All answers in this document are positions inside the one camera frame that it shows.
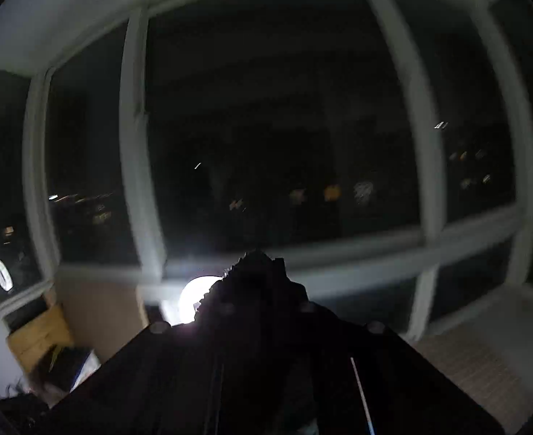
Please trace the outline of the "white window frame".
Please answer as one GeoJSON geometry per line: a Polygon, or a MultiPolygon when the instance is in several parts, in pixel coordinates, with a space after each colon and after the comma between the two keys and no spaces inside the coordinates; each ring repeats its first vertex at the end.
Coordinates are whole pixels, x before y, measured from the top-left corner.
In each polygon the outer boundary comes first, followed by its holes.
{"type": "Polygon", "coordinates": [[[253,249],[411,339],[533,286],[533,1],[0,4],[0,339],[253,249]]]}

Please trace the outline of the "light wooden board panel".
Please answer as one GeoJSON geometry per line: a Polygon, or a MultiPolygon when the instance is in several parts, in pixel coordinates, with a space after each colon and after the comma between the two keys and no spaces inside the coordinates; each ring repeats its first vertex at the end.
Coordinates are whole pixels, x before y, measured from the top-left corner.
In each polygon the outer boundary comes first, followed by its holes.
{"type": "Polygon", "coordinates": [[[93,349],[100,363],[149,325],[137,285],[57,279],[55,288],[75,343],[93,349]]]}

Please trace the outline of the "pine wooden headboard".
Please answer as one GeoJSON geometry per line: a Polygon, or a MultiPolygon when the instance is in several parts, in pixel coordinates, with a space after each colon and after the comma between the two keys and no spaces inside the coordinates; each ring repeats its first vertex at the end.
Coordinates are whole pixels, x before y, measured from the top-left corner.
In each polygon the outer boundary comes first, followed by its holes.
{"type": "Polygon", "coordinates": [[[53,346],[75,345],[63,309],[57,302],[55,288],[51,287],[45,291],[42,299],[48,309],[12,332],[6,339],[10,351],[26,374],[36,368],[40,359],[53,346]]]}

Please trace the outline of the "plaid pink table cloth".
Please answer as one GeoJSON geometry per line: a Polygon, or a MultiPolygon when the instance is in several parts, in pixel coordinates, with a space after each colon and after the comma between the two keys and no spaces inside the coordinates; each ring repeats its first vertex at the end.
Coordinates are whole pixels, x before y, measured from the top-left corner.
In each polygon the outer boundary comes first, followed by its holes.
{"type": "Polygon", "coordinates": [[[507,434],[533,415],[533,286],[500,289],[429,326],[413,347],[507,434]]]}

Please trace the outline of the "dark grey trousers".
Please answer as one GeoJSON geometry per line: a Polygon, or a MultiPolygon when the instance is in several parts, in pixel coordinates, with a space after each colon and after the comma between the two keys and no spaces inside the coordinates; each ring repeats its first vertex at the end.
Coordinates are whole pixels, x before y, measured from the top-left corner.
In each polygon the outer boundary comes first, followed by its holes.
{"type": "Polygon", "coordinates": [[[384,324],[312,302],[251,252],[188,324],[152,324],[66,396],[42,434],[499,434],[384,324]]]}

